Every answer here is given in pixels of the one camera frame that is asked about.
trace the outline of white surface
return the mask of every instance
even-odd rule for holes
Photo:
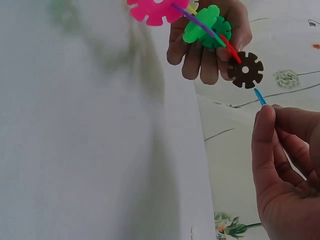
[[[281,93],[267,97],[267,103],[320,111],[320,86],[312,87],[320,83],[320,72],[305,74],[320,71],[320,50],[312,48],[313,43],[320,43],[320,25],[310,27],[308,23],[308,19],[320,22],[319,1],[284,0],[282,5],[275,0],[244,0],[244,3],[250,20],[262,19],[250,24],[253,40],[245,49],[256,54],[264,65],[264,77],[257,88],[264,96]],[[299,86],[280,88],[274,77],[278,70],[302,74]],[[259,223],[251,167],[251,137],[255,115],[261,105],[252,89],[240,89],[222,79],[214,86],[200,81],[195,85],[204,139],[217,135],[205,142],[214,209],[233,218],[239,217],[240,224]],[[261,226],[240,235],[244,240],[268,239]]]
[[[188,240],[192,226],[214,239],[196,94],[166,62],[168,26],[152,29],[164,82],[139,64],[111,74],[48,4],[1,2],[0,239]],[[126,48],[119,1],[76,5],[107,56]]]

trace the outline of flower pattern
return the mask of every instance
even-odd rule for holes
[[[273,76],[281,88],[292,89],[300,85],[298,74],[290,69],[278,70]]]
[[[243,238],[242,234],[246,233],[248,229],[260,227],[261,223],[241,224],[239,217],[231,217],[225,212],[217,212],[214,214],[216,240],[227,240],[228,236],[239,239]]]

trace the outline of finger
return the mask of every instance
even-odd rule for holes
[[[274,163],[275,121],[274,109],[263,106],[252,134],[252,173],[257,196],[281,181]]]
[[[176,40],[169,43],[169,48],[166,52],[166,59],[171,65],[178,65],[181,63],[188,44],[183,40],[182,34],[176,38]]]
[[[291,183],[295,187],[301,185],[305,180],[299,173],[293,170],[276,131],[274,131],[273,140],[274,166],[278,176],[283,181]]]
[[[218,77],[216,50],[205,47],[201,58],[200,79],[204,84],[213,85],[218,81]]]
[[[291,159],[292,164],[308,178],[314,170],[314,165],[310,160],[309,145],[296,135],[289,134],[276,128],[279,141]]]
[[[217,62],[221,77],[226,81],[231,81],[231,79],[228,76],[228,63],[222,61],[220,58],[217,59]]]
[[[252,40],[248,11],[244,4],[237,1],[229,9],[226,19],[232,26],[230,44],[239,52]]]
[[[203,46],[200,42],[190,45],[182,66],[182,75],[185,79],[195,80],[199,75]]]
[[[317,176],[320,176],[320,113],[298,108],[274,106],[276,123],[283,131],[309,143],[309,156]]]
[[[310,143],[313,131],[320,123],[320,113],[305,111],[293,107],[273,106],[277,126],[286,133],[296,135],[306,143]]]

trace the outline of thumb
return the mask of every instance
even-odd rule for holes
[[[241,52],[245,46],[247,46],[252,40],[251,30],[247,26],[239,27],[232,31],[232,37],[230,39],[230,44],[234,47],[237,52]],[[219,47],[216,50],[218,58],[227,62],[232,57],[230,51],[225,47]]]
[[[310,159],[320,178],[320,113],[291,107],[274,109],[277,126],[309,144]]]

